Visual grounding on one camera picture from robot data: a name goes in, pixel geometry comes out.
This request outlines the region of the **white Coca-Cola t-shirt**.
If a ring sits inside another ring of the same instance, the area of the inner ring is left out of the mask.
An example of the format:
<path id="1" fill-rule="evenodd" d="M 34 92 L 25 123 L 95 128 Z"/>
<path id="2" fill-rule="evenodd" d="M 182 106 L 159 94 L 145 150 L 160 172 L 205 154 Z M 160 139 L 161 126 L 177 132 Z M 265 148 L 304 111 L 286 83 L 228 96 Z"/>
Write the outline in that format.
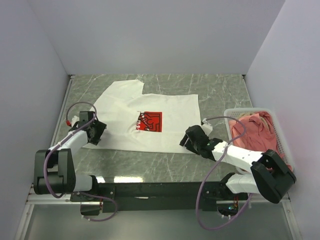
<path id="1" fill-rule="evenodd" d="M 180 141 L 199 125 L 198 95 L 143 93 L 140 80 L 113 82 L 93 104 L 106 130 L 87 149 L 188 154 Z"/>

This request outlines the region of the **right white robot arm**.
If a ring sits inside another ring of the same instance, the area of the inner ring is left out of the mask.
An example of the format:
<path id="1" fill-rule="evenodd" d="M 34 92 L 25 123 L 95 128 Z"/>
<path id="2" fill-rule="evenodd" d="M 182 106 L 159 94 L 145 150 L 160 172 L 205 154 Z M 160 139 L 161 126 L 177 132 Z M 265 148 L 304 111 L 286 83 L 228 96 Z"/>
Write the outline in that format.
<path id="1" fill-rule="evenodd" d="M 189 127 L 179 144 L 205 159 L 246 171 L 245 174 L 231 172 L 219 182 L 215 195 L 226 200 L 236 194 L 260 194 L 267 201 L 277 204 L 297 181 L 293 171 L 276 151 L 253 151 L 218 138 L 209 138 L 199 125 Z"/>

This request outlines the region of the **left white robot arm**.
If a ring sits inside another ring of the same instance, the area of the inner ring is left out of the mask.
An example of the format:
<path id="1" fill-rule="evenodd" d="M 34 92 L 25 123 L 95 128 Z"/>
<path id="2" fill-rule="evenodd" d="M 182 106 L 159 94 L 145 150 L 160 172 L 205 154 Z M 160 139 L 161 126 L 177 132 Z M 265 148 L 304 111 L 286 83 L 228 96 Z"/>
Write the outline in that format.
<path id="1" fill-rule="evenodd" d="M 85 145 L 97 145 L 107 125 L 97 119 L 94 111 L 81 111 L 79 120 L 66 137 L 49 149 L 35 153 L 33 189 L 37 195 L 82 192 L 88 201 L 100 195 L 97 179 L 93 175 L 77 175 L 73 156 Z"/>

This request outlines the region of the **beige garment in basket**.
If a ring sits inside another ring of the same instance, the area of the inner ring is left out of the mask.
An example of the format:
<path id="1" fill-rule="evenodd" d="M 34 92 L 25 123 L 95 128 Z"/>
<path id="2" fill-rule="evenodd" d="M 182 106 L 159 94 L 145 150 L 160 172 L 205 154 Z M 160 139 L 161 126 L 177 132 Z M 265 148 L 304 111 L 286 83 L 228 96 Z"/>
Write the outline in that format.
<path id="1" fill-rule="evenodd" d="M 239 120 L 257 120 L 260 119 L 260 113 L 259 112 L 244 112 L 238 116 Z"/>

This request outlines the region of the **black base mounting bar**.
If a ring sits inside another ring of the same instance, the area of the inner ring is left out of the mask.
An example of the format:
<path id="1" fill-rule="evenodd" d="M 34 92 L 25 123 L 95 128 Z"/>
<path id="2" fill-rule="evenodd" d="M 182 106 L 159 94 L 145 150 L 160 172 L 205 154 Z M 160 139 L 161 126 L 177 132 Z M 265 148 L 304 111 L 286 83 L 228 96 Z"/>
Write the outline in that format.
<path id="1" fill-rule="evenodd" d="M 72 193 L 70 201 L 80 203 L 86 216 L 97 216 L 98 211 L 193 210 L 196 204 L 200 210 L 213 212 L 219 201 L 234 203 L 248 198 L 245 193 L 232 193 L 218 181 L 206 182 L 198 193 L 200 185 L 200 182 L 97 183 L 83 194 Z"/>

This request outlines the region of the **aluminium frame rail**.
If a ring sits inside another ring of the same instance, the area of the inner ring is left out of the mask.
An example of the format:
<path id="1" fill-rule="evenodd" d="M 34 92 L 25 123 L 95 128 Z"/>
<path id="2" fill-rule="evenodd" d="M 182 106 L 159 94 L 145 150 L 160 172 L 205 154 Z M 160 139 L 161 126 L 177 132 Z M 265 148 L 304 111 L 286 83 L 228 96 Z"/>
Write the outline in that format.
<path id="1" fill-rule="evenodd" d="M 31 185 L 14 240 L 25 239 L 36 205 L 64 205 L 70 202 L 70 197 L 70 194 L 64 194 L 61 198 L 55 198 L 50 194 L 38 195 L 35 193 L 33 185 Z"/>

